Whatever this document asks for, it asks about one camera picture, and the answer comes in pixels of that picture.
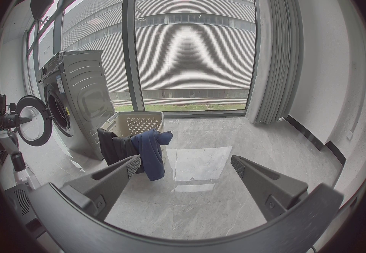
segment black baseboard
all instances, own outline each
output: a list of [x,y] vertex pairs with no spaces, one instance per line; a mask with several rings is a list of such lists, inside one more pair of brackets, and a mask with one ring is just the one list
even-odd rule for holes
[[306,129],[303,125],[301,125],[298,121],[296,121],[291,116],[284,118],[287,122],[289,122],[292,126],[294,126],[300,133],[302,133],[309,141],[318,149],[322,150],[324,144],[316,138],[313,133],[311,133],[308,129]]
[[338,149],[337,146],[334,145],[332,141],[328,141],[326,146],[333,152],[333,154],[336,156],[336,158],[339,160],[339,162],[344,166],[345,164],[345,157],[343,153]]
[[345,164],[345,157],[341,153],[341,151],[334,145],[332,141],[328,141],[326,144],[323,144],[318,138],[314,136],[308,129],[306,129],[303,125],[301,125],[298,121],[296,121],[291,116],[284,118],[287,122],[289,122],[292,126],[294,126],[301,134],[303,134],[319,151],[322,150],[324,146],[327,146],[329,150],[336,156],[342,166]]

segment clothing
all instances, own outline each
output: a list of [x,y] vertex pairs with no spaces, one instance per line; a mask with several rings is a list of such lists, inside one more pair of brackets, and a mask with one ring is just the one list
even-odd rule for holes
[[131,155],[139,154],[131,142],[132,136],[118,137],[113,132],[106,131],[102,128],[98,128],[97,132],[100,150],[107,165],[114,164]]
[[118,137],[113,132],[97,129],[100,150],[108,165],[114,164],[131,155],[140,155],[141,166],[136,173],[145,171],[150,181],[164,177],[165,169],[162,161],[160,145],[168,145],[173,134],[160,133],[156,129],[145,131],[129,137]]
[[156,129],[131,137],[132,144],[140,153],[142,165],[150,181],[164,177],[165,169],[160,145],[168,145],[172,138],[173,134],[170,131],[160,133]]

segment navy blue shirt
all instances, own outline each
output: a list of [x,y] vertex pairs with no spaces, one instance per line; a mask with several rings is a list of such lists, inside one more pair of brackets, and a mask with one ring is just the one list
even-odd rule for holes
[[132,144],[140,153],[141,162],[150,181],[164,177],[165,169],[160,146],[168,145],[172,138],[173,134],[170,131],[160,133],[156,129],[131,137]]

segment white wall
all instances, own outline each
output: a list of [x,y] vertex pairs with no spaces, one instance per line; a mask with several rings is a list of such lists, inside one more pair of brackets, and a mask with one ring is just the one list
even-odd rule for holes
[[331,140],[347,159],[335,186],[345,203],[366,177],[365,23],[351,0],[299,0],[299,5],[304,58],[290,115],[322,143]]
[[7,104],[17,103],[26,95],[22,72],[22,37],[0,47],[0,85]]
[[338,0],[298,0],[304,36],[302,72],[290,116],[323,144],[345,98],[350,54]]

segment wall outlet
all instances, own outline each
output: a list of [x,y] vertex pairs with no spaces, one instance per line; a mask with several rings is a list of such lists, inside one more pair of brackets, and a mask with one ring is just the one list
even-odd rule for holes
[[350,130],[350,131],[348,131],[347,138],[348,138],[349,140],[351,140],[352,136],[353,136],[353,132],[352,132],[351,130]]

